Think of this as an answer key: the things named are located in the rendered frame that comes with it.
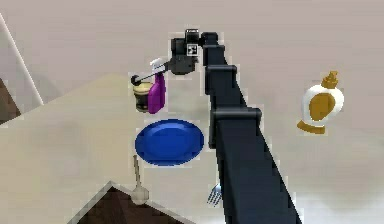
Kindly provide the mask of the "purple spray bottle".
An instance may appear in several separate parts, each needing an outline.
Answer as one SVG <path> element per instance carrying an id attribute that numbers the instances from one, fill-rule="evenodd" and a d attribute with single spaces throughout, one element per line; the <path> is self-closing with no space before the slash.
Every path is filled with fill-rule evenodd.
<path id="1" fill-rule="evenodd" d="M 152 73 L 155 75 L 155 82 L 148 93 L 148 112 L 156 114 L 165 105 L 165 66 L 161 58 L 154 59 L 150 65 L 152 66 Z"/>

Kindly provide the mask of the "dark cup with beige rim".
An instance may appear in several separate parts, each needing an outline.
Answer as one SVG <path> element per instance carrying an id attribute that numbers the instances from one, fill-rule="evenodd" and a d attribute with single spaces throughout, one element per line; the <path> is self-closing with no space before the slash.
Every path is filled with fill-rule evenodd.
<path id="1" fill-rule="evenodd" d="M 141 82 L 133 86 L 133 93 L 136 98 L 136 109 L 139 112 L 148 111 L 148 94 L 152 87 L 151 82 Z"/>

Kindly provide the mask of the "white and gold soap dispenser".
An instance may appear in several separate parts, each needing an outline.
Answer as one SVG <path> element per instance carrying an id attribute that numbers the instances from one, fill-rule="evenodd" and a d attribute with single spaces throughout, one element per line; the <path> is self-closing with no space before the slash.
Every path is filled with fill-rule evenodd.
<path id="1" fill-rule="evenodd" d="M 330 71 L 321 83 L 310 87 L 302 97 L 302 118 L 297 127 L 312 134 L 324 134 L 326 123 L 343 108 L 344 95 L 337 88 L 338 72 Z"/>

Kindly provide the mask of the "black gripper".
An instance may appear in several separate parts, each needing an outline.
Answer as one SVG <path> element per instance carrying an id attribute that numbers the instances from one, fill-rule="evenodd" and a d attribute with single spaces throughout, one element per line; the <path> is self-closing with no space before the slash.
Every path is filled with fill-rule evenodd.
<path id="1" fill-rule="evenodd" d="M 140 85 L 141 82 L 145 79 L 148 79 L 156 74 L 164 73 L 168 69 L 174 75 L 186 75 L 195 70 L 195 64 L 198 62 L 197 57 L 180 55 L 172 57 L 169 61 L 168 66 L 166 64 L 162 64 L 152 69 L 152 72 L 146 76 L 133 75 L 131 77 L 132 85 Z"/>

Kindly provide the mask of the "silver fork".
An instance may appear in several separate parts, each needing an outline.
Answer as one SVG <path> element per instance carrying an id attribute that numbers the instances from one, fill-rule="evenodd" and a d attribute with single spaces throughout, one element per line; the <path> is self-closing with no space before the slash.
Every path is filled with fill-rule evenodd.
<path id="1" fill-rule="evenodd" d="M 216 184 L 212 188 L 208 196 L 207 203 L 213 206 L 217 206 L 220 203 L 221 199 L 222 199 L 221 185 Z"/>

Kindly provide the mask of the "blue plate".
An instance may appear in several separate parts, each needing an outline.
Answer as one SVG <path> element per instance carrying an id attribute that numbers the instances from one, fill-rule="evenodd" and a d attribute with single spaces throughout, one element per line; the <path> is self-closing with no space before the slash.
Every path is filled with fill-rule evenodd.
<path id="1" fill-rule="evenodd" d="M 135 139 L 140 158 L 157 166 L 176 166 L 198 156 L 204 135 L 196 125 L 179 119 L 165 119 L 147 125 Z"/>

